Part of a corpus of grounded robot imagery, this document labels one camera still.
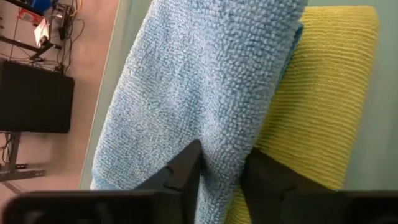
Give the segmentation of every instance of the cable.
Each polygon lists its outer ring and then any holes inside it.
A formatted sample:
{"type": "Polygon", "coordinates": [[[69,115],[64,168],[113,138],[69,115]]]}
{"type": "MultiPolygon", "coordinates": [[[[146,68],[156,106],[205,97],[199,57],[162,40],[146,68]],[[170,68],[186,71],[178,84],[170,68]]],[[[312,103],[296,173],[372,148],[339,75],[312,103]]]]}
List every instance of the cable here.
{"type": "Polygon", "coordinates": [[[85,29],[85,22],[84,22],[83,19],[76,19],[76,21],[80,21],[82,23],[81,30],[80,30],[79,34],[73,40],[72,40],[72,38],[69,39],[70,44],[69,44],[69,50],[67,52],[67,55],[69,55],[69,62],[68,62],[68,66],[65,68],[65,73],[68,71],[69,66],[72,64],[72,46],[73,46],[73,43],[82,35],[82,33],[83,33],[84,29],[85,29]]]}
{"type": "MultiPolygon", "coordinates": [[[[77,4],[78,4],[78,1],[77,0],[73,0],[72,1],[72,8],[74,8],[75,5],[77,5],[77,4]]],[[[84,22],[83,19],[77,19],[76,16],[71,17],[70,27],[66,31],[66,37],[65,37],[65,40],[63,42],[62,48],[58,51],[58,54],[57,54],[57,62],[59,64],[58,66],[59,67],[65,67],[65,69],[63,71],[64,74],[67,73],[70,65],[72,64],[72,48],[73,48],[73,44],[82,35],[82,33],[84,31],[84,28],[85,28],[85,22],[84,22]],[[74,28],[75,28],[74,26],[75,26],[75,22],[76,21],[80,21],[82,23],[82,27],[81,27],[81,30],[80,30],[79,34],[73,39],[72,38],[72,34],[73,34],[73,31],[74,31],[74,28]]]]}
{"type": "Polygon", "coordinates": [[[42,65],[58,65],[58,63],[54,60],[47,60],[47,59],[43,59],[43,61],[39,61],[39,63],[41,63],[42,65]]]}
{"type": "MultiPolygon", "coordinates": [[[[15,40],[15,36],[17,35],[18,22],[19,22],[19,18],[17,18],[17,21],[15,22],[14,37],[13,37],[14,40],[15,40]]],[[[8,58],[9,60],[11,60],[12,51],[13,51],[13,50],[14,50],[14,44],[11,46],[10,57],[8,58]]]]}
{"type": "Polygon", "coordinates": [[[15,58],[15,57],[11,57],[11,55],[6,55],[6,54],[3,54],[3,53],[0,53],[0,55],[3,55],[5,57],[7,57],[7,58],[10,58],[11,60],[28,60],[29,59],[29,57],[27,57],[27,58],[15,58]]]}
{"type": "Polygon", "coordinates": [[[69,16],[75,16],[78,13],[78,11],[81,9],[82,6],[83,6],[83,0],[80,0],[79,6],[77,7],[77,9],[73,10],[73,13],[69,14],[69,16]]]}
{"type": "Polygon", "coordinates": [[[37,68],[41,68],[41,69],[49,69],[49,70],[54,70],[54,65],[53,66],[51,66],[51,65],[46,65],[46,64],[44,64],[44,63],[42,63],[42,62],[31,62],[30,64],[29,64],[30,66],[33,66],[33,67],[37,67],[37,68]]]}
{"type": "Polygon", "coordinates": [[[7,161],[6,161],[6,151],[7,151],[7,159],[8,159],[8,162],[9,162],[10,156],[11,156],[10,155],[11,150],[9,148],[9,145],[10,145],[11,142],[13,142],[14,136],[11,133],[6,132],[6,133],[4,133],[4,138],[6,139],[6,143],[3,146],[0,147],[0,149],[2,150],[1,159],[2,159],[3,163],[7,163],[7,161]]]}
{"type": "Polygon", "coordinates": [[[17,46],[17,47],[19,48],[19,50],[23,51],[30,58],[30,55],[22,47],[20,47],[20,46],[17,46]]]}

